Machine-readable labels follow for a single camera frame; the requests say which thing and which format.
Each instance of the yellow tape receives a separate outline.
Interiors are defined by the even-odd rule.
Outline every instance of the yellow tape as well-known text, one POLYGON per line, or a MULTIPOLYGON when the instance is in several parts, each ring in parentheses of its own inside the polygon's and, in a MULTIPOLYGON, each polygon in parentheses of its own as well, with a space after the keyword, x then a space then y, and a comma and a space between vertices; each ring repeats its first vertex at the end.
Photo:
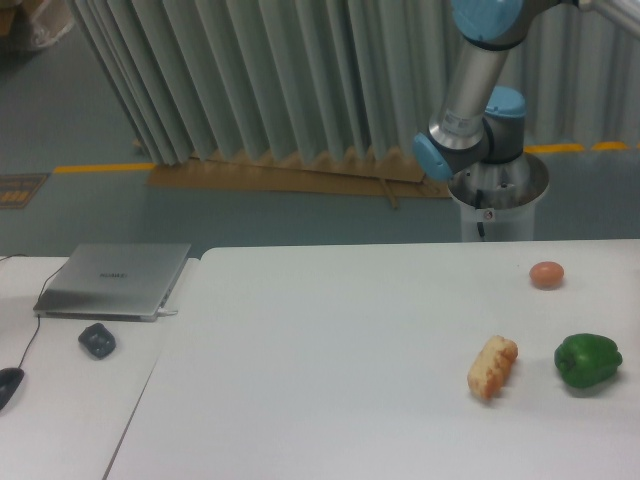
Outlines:
MULTIPOLYGON (((591 150, 629 150, 626 143, 623 142, 600 142, 596 143, 591 150)), ((553 145, 529 145, 524 147, 527 153, 567 153, 567 152, 584 152, 584 148, 579 143, 558 143, 553 145)), ((153 163, 122 163, 112 165, 75 165, 60 166, 53 170, 53 173, 95 173, 95 172, 132 172, 138 170, 153 170, 153 163)))
POLYGON ((600 142, 591 147, 591 150, 629 150, 629 147, 623 142, 600 142))
POLYGON ((53 173, 94 173, 94 172, 131 172, 153 170, 153 163, 122 163, 114 165, 75 165, 56 167, 53 173))
POLYGON ((556 145, 530 145, 524 147, 527 153, 563 153, 584 152, 585 148, 579 143, 558 143, 556 145))

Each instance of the egg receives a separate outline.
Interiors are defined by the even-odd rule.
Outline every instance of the egg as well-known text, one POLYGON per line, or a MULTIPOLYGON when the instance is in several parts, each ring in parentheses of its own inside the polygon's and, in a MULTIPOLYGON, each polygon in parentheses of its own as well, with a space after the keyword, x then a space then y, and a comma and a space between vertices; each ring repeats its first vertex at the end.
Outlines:
POLYGON ((538 288, 555 288, 562 283, 564 268, 556 262, 540 262, 531 267, 529 276, 538 288))

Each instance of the black mouse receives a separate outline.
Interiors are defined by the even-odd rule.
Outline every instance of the black mouse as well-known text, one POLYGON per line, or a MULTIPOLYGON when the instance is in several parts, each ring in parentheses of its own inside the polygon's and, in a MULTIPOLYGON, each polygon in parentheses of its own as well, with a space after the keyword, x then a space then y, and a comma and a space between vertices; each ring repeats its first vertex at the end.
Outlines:
POLYGON ((94 357, 102 360, 116 348, 116 339, 111 332, 101 323, 94 323, 84 329, 78 337, 78 341, 94 357))
POLYGON ((11 367, 0 370, 0 410, 11 400, 23 378, 24 370, 21 368, 11 367))

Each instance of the silver laptop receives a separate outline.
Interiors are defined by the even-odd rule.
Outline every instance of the silver laptop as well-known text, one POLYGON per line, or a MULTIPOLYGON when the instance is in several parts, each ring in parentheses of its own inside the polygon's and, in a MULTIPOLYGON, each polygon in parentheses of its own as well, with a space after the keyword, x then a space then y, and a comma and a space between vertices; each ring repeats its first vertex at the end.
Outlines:
POLYGON ((189 244, 79 245, 33 310, 45 317, 153 321, 189 244))

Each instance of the teal floor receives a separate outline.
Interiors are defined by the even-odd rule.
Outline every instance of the teal floor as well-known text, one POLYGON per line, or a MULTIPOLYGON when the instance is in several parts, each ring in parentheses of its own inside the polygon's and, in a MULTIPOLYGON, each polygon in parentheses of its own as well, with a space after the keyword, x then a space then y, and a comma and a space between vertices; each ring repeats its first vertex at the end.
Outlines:
MULTIPOLYGON (((35 56, 0 57, 0 174, 146 162, 74 29, 35 56)), ((640 238, 640 150, 541 155, 551 189, 536 240, 640 238)), ((83 242, 213 247, 459 241, 450 200, 160 189, 148 172, 54 174, 24 210, 0 210, 0 255, 67 256, 83 242)))

